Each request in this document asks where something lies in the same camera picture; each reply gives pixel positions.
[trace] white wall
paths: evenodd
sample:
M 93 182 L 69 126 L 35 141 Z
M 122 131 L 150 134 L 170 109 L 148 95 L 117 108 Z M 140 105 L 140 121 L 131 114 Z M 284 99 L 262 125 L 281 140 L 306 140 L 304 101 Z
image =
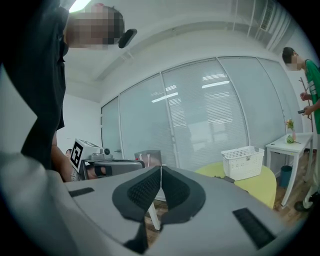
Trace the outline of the white wall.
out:
M 61 151 L 65 153 L 72 149 L 75 138 L 101 146 L 100 114 L 98 103 L 66 94 L 63 101 L 64 128 L 56 134 Z
M 127 60 L 102 82 L 101 106 L 134 84 L 175 66 L 219 56 L 254 56 L 278 60 L 258 41 L 237 31 L 202 30 L 155 43 Z
M 297 28 L 294 30 L 292 37 L 289 39 L 289 41 L 286 43 L 285 46 L 293 48 L 303 59 L 312 60 L 313 62 L 315 62 L 315 64 L 318 67 L 320 66 L 320 61 L 319 61 L 319 58 L 316 54 L 316 51 L 314 50 L 312 44 L 308 40 L 304 31 L 299 26 L 297 26 Z M 282 51 L 279 54 L 278 58 L 279 58 L 280 63 L 282 64 L 282 66 L 286 70 L 286 73 L 290 79 L 290 82 L 293 86 L 296 97 L 298 99 L 300 109 L 302 110 L 302 109 L 304 109 L 304 107 L 306 107 L 308 105 L 307 101 L 302 101 L 300 98 L 300 94 L 304 92 L 304 87 L 299 80 L 302 78 L 305 87 L 306 88 L 308 87 L 308 82 L 307 82 L 305 72 L 303 70 L 300 70 L 300 71 L 288 70 L 282 60 Z M 311 132 L 312 131 L 311 121 L 306 116 L 302 117 L 302 125 L 303 125 L 304 132 Z M 313 145 L 314 145 L 314 148 L 316 149 L 317 148 L 316 147 L 316 145 L 317 145 L 317 135 L 316 134 L 314 135 L 313 139 L 315 142 L 315 143 L 313 143 Z
M 65 66 L 65 93 L 93 102 L 101 101 L 99 81 L 91 81 L 90 76 L 73 68 L 73 63 Z

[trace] door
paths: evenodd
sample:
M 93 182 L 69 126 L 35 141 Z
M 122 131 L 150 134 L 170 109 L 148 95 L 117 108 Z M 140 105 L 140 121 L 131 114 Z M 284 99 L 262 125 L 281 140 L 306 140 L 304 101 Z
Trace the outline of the door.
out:
M 119 131 L 119 98 L 116 97 L 101 108 L 102 145 L 110 149 L 115 159 L 123 159 Z

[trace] white plastic basket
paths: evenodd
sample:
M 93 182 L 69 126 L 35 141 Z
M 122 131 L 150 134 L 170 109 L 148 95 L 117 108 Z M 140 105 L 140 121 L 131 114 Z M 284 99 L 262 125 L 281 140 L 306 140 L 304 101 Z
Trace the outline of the white plastic basket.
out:
M 254 146 L 245 146 L 221 152 L 226 176 L 235 181 L 248 179 L 261 173 L 265 151 Z

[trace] man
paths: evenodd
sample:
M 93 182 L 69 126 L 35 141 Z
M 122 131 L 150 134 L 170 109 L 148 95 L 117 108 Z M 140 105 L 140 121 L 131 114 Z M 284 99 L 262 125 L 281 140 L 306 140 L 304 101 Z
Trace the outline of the man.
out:
M 57 145 L 57 130 L 64 127 L 63 57 L 72 47 L 116 44 L 124 33 L 123 17 L 101 4 L 89 13 L 69 14 L 59 0 L 45 0 L 32 12 L 23 10 L 21 15 L 23 22 L 16 21 L 17 26 L 4 32 L 8 43 L 3 56 L 13 85 L 37 115 L 21 152 L 38 160 L 45 169 L 56 170 L 69 182 L 73 168 Z
M 295 203 L 294 208 L 299 212 L 307 212 L 310 210 L 313 202 L 319 198 L 319 188 L 320 188 L 320 71 L 318 67 L 309 59 L 302 59 L 294 49 L 290 47 L 285 47 L 282 52 L 282 59 L 284 63 L 292 71 L 304 70 L 308 81 L 308 87 L 310 93 L 303 92 L 300 97 L 303 101 L 311 100 L 313 105 L 306 106 L 304 108 L 304 114 L 306 116 L 314 114 L 314 122 L 316 126 L 317 137 L 317 154 L 316 163 L 313 173 L 312 186 L 308 191 L 305 199 L 303 201 L 298 201 Z

